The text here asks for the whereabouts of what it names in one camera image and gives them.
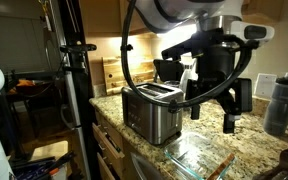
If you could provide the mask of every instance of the gray water bottle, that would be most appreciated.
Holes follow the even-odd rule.
[[[264,131],[273,136],[285,133],[288,123],[288,73],[282,78],[277,78],[265,118]]]

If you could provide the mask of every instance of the stainless steel toaster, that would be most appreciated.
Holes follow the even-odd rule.
[[[157,83],[143,83],[136,87],[145,95],[160,101],[183,101],[182,90]],[[136,95],[129,87],[122,88],[124,123],[151,144],[162,144],[182,130],[182,109],[169,113],[168,107],[153,105]]]

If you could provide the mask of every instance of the wooden cutting board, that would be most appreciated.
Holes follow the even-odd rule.
[[[121,92],[122,87],[127,86],[127,82],[122,71],[121,59],[104,57],[102,59],[106,94],[118,94]],[[135,84],[141,82],[153,82],[153,59],[129,57],[128,61],[130,74]]]

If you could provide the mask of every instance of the clear glass dish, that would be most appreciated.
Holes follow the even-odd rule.
[[[167,145],[164,153],[177,165],[177,172],[184,179],[204,180],[218,168],[231,151],[197,133],[186,133]],[[235,160],[236,158],[229,162],[217,179],[223,179]]]

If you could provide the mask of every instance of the outlet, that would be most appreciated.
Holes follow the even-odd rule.
[[[259,73],[255,84],[254,95],[263,98],[271,98],[275,86],[275,74]]]

